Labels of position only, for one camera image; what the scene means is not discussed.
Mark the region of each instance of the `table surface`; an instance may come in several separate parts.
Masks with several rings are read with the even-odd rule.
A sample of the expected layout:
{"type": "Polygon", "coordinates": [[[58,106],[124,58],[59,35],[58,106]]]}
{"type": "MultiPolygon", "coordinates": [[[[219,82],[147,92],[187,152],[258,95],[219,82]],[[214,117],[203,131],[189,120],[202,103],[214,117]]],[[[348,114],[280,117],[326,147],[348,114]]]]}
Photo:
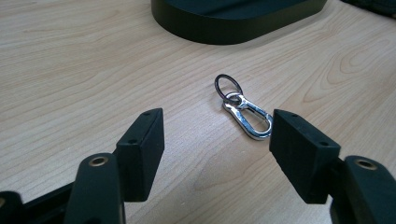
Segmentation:
{"type": "MultiPolygon", "coordinates": [[[[0,2],[0,190],[25,202],[112,152],[146,110],[164,112],[165,151],[128,223],[331,223],[221,106],[218,74],[268,112],[297,113],[396,176],[396,22],[337,0],[233,46],[166,32],[149,0],[0,2]]],[[[258,120],[251,121],[259,125],[258,120]]]]}

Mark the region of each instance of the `wood grain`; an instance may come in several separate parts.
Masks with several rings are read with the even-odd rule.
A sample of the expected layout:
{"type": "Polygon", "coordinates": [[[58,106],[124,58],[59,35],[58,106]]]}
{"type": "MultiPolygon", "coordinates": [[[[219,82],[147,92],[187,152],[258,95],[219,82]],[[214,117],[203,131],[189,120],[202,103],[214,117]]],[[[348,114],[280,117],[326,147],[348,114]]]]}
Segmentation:
{"type": "Polygon", "coordinates": [[[234,77],[267,111],[295,112],[396,175],[396,22],[329,0],[318,15],[234,46],[167,33],[149,0],[0,2],[0,190],[25,202],[74,180],[137,118],[164,110],[166,149],[128,223],[331,223],[221,108],[234,77]]]}

